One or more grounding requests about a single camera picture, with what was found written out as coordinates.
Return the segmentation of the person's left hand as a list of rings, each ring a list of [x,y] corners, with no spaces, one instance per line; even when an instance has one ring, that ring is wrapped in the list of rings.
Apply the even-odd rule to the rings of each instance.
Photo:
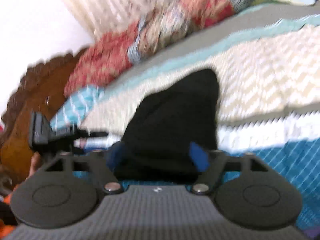
[[[42,163],[42,157],[39,153],[35,152],[31,158],[28,178],[30,178],[42,166]]]

